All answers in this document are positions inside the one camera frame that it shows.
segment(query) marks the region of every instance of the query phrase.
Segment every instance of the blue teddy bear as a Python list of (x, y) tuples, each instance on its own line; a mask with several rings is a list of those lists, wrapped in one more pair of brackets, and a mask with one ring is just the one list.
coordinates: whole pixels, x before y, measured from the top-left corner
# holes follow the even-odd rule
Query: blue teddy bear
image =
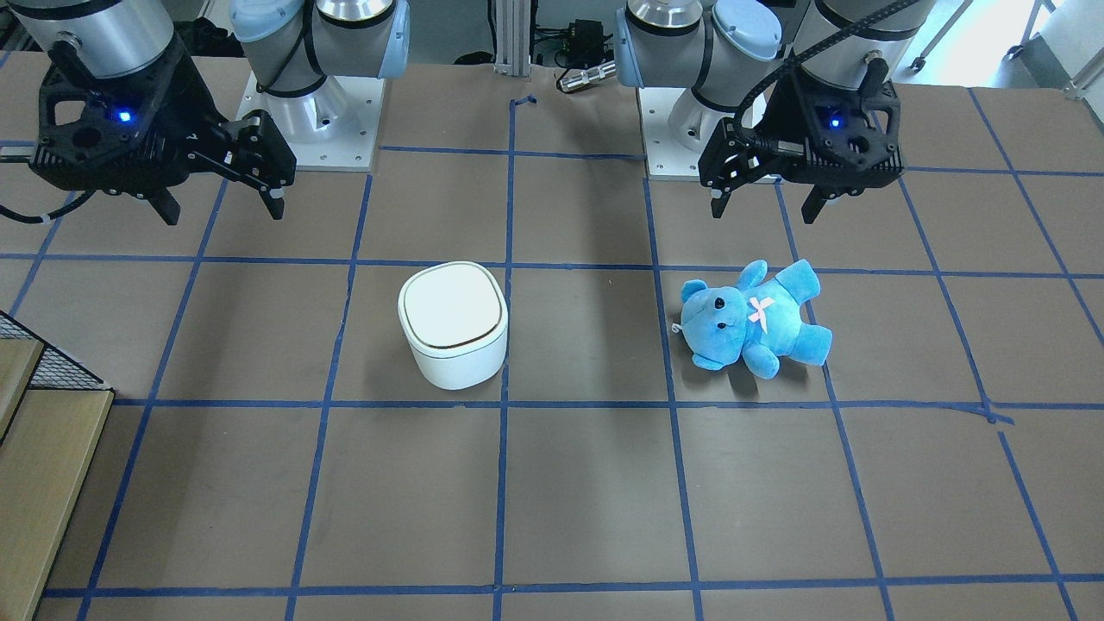
[(682, 285), (682, 323), (672, 328), (682, 333), (694, 365), (716, 371), (743, 355), (753, 373), (771, 379), (779, 356), (825, 364), (831, 330), (800, 315), (800, 305), (820, 293), (820, 280), (804, 259), (763, 283), (766, 270), (766, 261), (750, 263), (735, 287), (710, 288), (697, 280)]

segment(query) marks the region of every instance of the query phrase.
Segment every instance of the metal post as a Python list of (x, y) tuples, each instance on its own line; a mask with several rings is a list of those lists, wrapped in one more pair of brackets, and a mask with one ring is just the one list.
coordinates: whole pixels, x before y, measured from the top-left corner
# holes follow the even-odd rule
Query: metal post
[(1101, 75), (1104, 75), (1104, 49), (1096, 52), (1093, 60), (1089, 61), (1078, 75), (1074, 75), (1070, 83), (1062, 88), (1066, 99), (1084, 99), (1085, 91), (1092, 86)]
[(531, 8), (530, 0), (495, 0), (496, 72), (529, 77)]

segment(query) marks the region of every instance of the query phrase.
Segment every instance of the gray floor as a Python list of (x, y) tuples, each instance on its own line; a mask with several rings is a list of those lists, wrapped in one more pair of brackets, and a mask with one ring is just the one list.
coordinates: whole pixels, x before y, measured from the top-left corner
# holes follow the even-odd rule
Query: gray floor
[[(235, 109), (247, 67), (200, 66)], [(0, 138), (43, 71), (0, 67)], [(301, 173), (282, 222), (195, 177), (174, 229), (102, 197), (0, 223), (0, 306), (119, 390), (39, 621), (1104, 618), (1083, 106), (903, 85), (904, 182), (806, 227), (788, 185), (712, 220), (646, 177), (631, 91), (552, 77), (412, 66), (373, 175)], [(4, 204), (63, 200), (9, 168)], [(683, 281), (760, 257), (819, 271), (826, 368), (711, 373), (669, 333)], [(453, 393), (394, 308), (457, 259), (511, 326)]]

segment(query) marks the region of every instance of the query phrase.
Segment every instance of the pink bow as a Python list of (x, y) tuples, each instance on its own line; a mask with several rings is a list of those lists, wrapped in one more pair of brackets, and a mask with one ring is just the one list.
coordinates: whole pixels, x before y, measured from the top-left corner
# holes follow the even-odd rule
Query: pink bow
[(752, 322), (753, 324), (757, 323), (760, 325), (760, 327), (763, 328), (763, 331), (765, 333), (766, 331), (766, 308), (767, 308), (767, 306), (771, 306), (772, 304), (774, 304), (774, 298), (772, 298), (772, 297), (764, 297), (763, 302), (760, 302), (758, 299), (756, 299), (756, 298), (753, 297), (753, 298), (749, 299), (749, 302), (751, 303), (752, 307), (755, 308), (755, 312), (747, 316), (747, 320)]

